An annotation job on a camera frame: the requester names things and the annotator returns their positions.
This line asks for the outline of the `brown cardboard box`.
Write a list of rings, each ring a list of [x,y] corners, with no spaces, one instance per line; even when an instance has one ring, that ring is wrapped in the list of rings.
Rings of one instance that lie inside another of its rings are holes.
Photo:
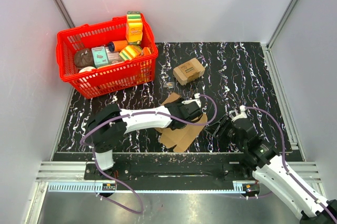
[[[159,113],[155,115],[155,129],[161,134],[160,143],[178,153],[184,152],[189,148],[207,122],[207,115],[204,112],[196,123],[175,117],[173,109],[184,100],[177,93],[171,93],[157,108]]]

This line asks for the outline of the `kitchen scouring pads pack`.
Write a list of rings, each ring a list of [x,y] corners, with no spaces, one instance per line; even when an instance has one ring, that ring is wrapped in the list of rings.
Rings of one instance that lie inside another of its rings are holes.
[[[205,68],[197,58],[190,59],[173,69],[173,75],[180,85],[186,85],[198,79],[204,72]]]

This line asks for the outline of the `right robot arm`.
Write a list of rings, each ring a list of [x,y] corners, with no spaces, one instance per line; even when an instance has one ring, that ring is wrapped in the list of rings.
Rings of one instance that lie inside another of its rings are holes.
[[[258,136],[248,118],[224,116],[206,131],[221,142],[234,143],[243,153],[237,168],[241,177],[264,184],[300,223],[336,223],[336,200],[328,200],[306,183],[274,146]]]

